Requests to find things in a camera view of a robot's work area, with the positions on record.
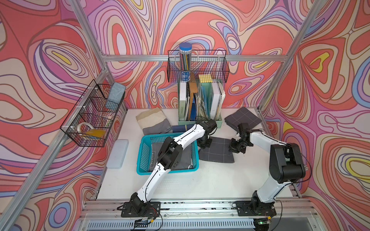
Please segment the dark grey checked cloth front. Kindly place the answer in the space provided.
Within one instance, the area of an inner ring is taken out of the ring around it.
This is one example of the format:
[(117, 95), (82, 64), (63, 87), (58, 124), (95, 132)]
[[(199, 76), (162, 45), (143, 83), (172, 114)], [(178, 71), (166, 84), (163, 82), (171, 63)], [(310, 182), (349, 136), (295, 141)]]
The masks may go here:
[(210, 147), (200, 149), (199, 159), (202, 161), (233, 164), (235, 163), (233, 153), (229, 151), (230, 139), (211, 137)]

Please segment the dark grey checked cloth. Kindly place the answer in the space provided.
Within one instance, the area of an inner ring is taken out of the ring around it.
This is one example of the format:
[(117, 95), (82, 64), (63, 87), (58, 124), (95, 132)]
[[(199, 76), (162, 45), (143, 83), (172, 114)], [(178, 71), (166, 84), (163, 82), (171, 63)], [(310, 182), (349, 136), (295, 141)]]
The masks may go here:
[(248, 128), (254, 129), (259, 125), (262, 120), (253, 114), (249, 109), (243, 107), (237, 110), (235, 113), (228, 115), (225, 118), (225, 123), (230, 126), (236, 132), (239, 131), (238, 125), (241, 123), (247, 123)]
[(233, 164), (235, 163), (233, 153), (229, 151), (230, 139), (211, 137), (210, 147), (200, 149), (199, 159), (202, 161)]

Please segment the navy cloth yellow stripe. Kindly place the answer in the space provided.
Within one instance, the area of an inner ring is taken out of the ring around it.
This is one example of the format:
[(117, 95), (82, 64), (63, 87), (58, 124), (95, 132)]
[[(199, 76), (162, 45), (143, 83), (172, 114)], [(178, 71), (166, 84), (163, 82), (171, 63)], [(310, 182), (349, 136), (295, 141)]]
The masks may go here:
[(175, 125), (172, 126), (172, 133), (186, 132), (190, 130), (195, 124)]

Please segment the grey pillowcase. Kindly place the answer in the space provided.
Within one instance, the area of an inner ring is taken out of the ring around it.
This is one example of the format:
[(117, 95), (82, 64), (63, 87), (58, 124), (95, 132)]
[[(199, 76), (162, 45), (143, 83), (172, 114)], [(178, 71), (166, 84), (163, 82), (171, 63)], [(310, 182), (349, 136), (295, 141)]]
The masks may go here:
[[(149, 172), (152, 172), (155, 168), (155, 165), (157, 164), (159, 151), (162, 147), (162, 142), (155, 142), (152, 143), (152, 157), (149, 165)], [(175, 167), (172, 167), (171, 170), (186, 170), (186, 169), (192, 169), (193, 168), (193, 162), (192, 162), (192, 146), (188, 146), (186, 149), (183, 150), (181, 160), (179, 161), (178, 165)]]

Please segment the teal plastic basket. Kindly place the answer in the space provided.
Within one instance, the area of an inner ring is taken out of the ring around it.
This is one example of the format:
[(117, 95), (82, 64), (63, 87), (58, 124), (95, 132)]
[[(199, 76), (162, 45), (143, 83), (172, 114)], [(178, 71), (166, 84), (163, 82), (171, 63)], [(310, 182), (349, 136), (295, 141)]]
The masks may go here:
[[(150, 175), (151, 172), (149, 172), (149, 165), (152, 157), (152, 143), (155, 142), (164, 142), (167, 137), (177, 137), (180, 133), (168, 133), (168, 134), (155, 134), (155, 135), (146, 135), (141, 139), (141, 144), (139, 147), (138, 152), (138, 159), (137, 159), (137, 167), (136, 172), (138, 175), (144, 176), (144, 175)], [(175, 170), (171, 173), (185, 173), (185, 172), (194, 172), (199, 169), (199, 155), (198, 155), (198, 146), (197, 142), (194, 141), (192, 144), (192, 162), (193, 162), (193, 168), (192, 169), (186, 169), (186, 170)]]

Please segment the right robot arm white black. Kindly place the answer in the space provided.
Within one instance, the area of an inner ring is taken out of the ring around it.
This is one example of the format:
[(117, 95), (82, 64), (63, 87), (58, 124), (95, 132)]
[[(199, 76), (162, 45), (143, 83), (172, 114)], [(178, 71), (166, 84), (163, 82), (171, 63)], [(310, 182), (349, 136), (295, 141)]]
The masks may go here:
[(269, 175), (263, 186), (255, 191), (250, 207), (256, 214), (271, 210), (275, 198), (285, 186), (298, 182), (306, 175), (299, 146), (276, 140), (262, 130), (250, 129), (248, 123), (238, 125), (239, 139), (232, 139), (229, 151), (245, 153), (247, 147), (259, 146), (269, 154)]

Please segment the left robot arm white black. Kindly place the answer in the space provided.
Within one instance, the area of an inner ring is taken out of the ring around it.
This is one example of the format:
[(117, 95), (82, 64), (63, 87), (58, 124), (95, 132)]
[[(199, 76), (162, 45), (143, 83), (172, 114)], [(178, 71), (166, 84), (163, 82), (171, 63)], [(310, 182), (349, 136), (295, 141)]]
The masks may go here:
[(197, 141), (198, 146), (202, 149), (210, 147), (212, 139), (209, 136), (216, 129), (215, 120), (199, 120), (185, 133), (174, 138), (167, 137), (164, 140), (154, 170), (142, 188), (133, 193), (130, 198), (130, 204), (136, 213), (140, 213), (150, 206), (149, 201), (163, 178), (181, 161), (183, 150), (194, 141)]

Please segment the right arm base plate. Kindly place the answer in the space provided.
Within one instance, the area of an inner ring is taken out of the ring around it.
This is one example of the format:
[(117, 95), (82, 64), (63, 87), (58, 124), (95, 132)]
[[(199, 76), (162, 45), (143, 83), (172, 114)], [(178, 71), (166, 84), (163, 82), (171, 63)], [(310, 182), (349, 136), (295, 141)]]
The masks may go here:
[(232, 204), (240, 217), (274, 217), (277, 215), (274, 202), (262, 203), (256, 201), (236, 201)]

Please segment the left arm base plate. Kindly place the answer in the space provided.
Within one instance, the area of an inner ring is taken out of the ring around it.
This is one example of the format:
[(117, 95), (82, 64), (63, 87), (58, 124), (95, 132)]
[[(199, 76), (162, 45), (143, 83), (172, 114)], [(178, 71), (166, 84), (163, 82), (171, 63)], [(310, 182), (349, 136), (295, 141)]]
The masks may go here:
[(156, 218), (159, 216), (160, 209), (160, 202), (144, 203), (138, 211), (135, 210), (130, 202), (125, 202), (123, 205), (117, 207), (117, 210), (121, 212), (120, 216), (122, 218)]

